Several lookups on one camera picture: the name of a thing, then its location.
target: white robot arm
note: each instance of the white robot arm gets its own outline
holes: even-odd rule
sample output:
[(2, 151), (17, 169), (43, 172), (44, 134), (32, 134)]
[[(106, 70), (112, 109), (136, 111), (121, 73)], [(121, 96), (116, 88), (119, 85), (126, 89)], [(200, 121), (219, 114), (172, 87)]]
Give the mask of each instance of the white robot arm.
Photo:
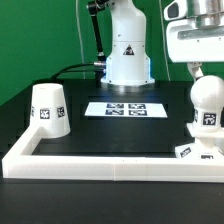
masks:
[(176, 155), (223, 158), (215, 139), (224, 139), (220, 125), (224, 82), (216, 76), (203, 77), (200, 66), (201, 62), (224, 61), (224, 0), (175, 0), (164, 10), (164, 17), (171, 21), (166, 32), (171, 60), (187, 62), (195, 81), (200, 78), (191, 90), (195, 118), (187, 124), (195, 143), (176, 147)]
[(113, 24), (112, 52), (106, 61), (103, 87), (117, 91), (141, 91), (151, 87), (150, 59), (145, 53), (146, 17), (132, 0), (98, 0), (99, 10), (107, 4)]

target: green wall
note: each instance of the green wall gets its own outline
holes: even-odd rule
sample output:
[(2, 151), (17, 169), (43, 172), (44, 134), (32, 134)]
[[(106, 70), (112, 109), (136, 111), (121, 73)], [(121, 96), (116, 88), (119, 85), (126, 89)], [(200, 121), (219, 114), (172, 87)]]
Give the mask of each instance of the green wall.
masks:
[[(96, 60), (88, 0), (80, 0), (80, 22), (85, 61)], [(146, 52), (152, 60), (152, 75), (167, 80), (158, 0), (133, 0), (147, 17)], [(162, 0), (163, 8), (171, 0)], [(68, 65), (81, 62), (75, 0), (0, 1), (0, 105), (34, 80), (50, 77)], [(99, 14), (105, 53), (111, 51), (111, 18), (107, 9)], [(186, 64), (169, 60), (171, 80), (191, 80)], [(205, 73), (224, 76), (222, 64), (206, 64)], [(64, 77), (78, 77), (67, 74)]]

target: black table surface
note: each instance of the black table surface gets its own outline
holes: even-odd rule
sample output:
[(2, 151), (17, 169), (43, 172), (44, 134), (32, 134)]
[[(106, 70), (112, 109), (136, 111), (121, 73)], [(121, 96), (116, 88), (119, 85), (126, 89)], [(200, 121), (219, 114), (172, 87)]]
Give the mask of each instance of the black table surface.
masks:
[[(174, 157), (193, 142), (191, 82), (157, 82), (144, 93), (97, 88), (94, 80), (65, 80), (71, 133), (41, 140), (33, 154)], [(0, 159), (29, 126), (32, 86), (0, 107)], [(162, 103), (168, 118), (86, 117), (89, 102)], [(0, 223), (224, 222), (224, 184), (3, 179)]]

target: printed marker sheet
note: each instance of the printed marker sheet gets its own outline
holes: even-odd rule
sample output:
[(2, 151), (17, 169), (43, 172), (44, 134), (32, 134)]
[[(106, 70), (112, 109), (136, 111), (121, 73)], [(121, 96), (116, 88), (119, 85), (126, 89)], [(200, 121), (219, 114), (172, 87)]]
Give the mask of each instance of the printed marker sheet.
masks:
[(162, 104), (90, 102), (85, 116), (167, 118)]

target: white sphere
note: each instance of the white sphere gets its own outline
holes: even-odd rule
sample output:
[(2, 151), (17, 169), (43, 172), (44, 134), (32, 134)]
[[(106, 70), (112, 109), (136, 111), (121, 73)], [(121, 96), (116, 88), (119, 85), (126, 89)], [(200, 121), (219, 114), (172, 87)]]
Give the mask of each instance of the white sphere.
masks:
[(224, 106), (224, 81), (217, 76), (204, 76), (191, 89), (195, 108), (207, 111), (222, 110)]

